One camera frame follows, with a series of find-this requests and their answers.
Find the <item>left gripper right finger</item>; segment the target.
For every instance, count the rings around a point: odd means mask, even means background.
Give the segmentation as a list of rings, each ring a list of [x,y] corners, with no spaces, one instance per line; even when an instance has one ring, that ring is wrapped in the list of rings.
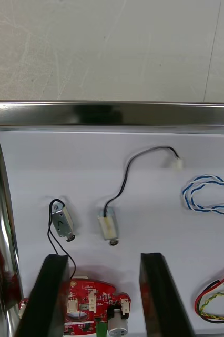
[[[139,285],[147,336],[195,335],[161,253],[141,254]]]

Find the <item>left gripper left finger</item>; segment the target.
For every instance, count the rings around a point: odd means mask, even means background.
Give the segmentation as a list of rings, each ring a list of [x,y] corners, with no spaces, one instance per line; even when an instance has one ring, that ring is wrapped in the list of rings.
[[[68,298],[68,257],[46,257],[15,336],[63,336]]]

